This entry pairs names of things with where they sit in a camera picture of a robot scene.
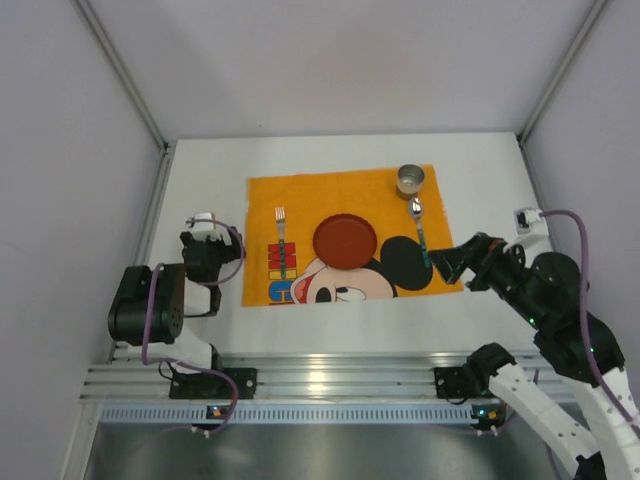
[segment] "cartoon nose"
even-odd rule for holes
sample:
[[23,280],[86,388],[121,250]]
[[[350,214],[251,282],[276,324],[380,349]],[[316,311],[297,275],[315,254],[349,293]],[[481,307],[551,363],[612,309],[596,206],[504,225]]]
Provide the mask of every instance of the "cartoon nose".
[[331,301],[331,292],[329,291],[328,288],[322,287],[320,290],[318,290],[318,293],[316,293],[316,303],[330,302],[330,301]]

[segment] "fork handle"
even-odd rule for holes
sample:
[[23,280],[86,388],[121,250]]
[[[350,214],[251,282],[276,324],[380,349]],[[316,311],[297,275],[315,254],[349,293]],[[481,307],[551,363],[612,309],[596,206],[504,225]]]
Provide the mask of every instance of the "fork handle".
[[424,231],[422,225],[417,224],[418,238],[420,239],[420,249],[422,250],[422,259],[424,260],[424,266],[429,268],[431,266],[431,259],[429,258],[429,252],[427,252],[427,242],[424,239]]
[[284,256],[284,238],[280,239],[280,278],[287,276],[287,265],[285,264]]

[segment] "silver cup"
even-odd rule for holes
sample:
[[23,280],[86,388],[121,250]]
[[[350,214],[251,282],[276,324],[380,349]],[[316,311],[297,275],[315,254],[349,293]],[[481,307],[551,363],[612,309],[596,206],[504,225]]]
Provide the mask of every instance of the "silver cup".
[[396,194],[409,200],[415,197],[424,184],[424,170],[417,165],[403,165],[398,169],[396,181]]

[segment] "gray floor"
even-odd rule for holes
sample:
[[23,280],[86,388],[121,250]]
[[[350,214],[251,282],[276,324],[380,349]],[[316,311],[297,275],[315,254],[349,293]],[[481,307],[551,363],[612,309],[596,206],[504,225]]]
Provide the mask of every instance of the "gray floor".
[[521,420],[498,438],[458,427],[239,425],[209,441],[174,431],[136,450],[163,429],[101,426],[85,480],[553,478],[543,443]]

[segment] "metal vent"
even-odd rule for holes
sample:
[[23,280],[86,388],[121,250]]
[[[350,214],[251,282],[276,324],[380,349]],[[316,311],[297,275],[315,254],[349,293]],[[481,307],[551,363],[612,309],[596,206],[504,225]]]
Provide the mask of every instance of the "metal vent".
[[[218,423],[207,405],[107,404],[103,423]],[[236,424],[465,424],[476,423],[467,405],[258,405],[240,404]]]

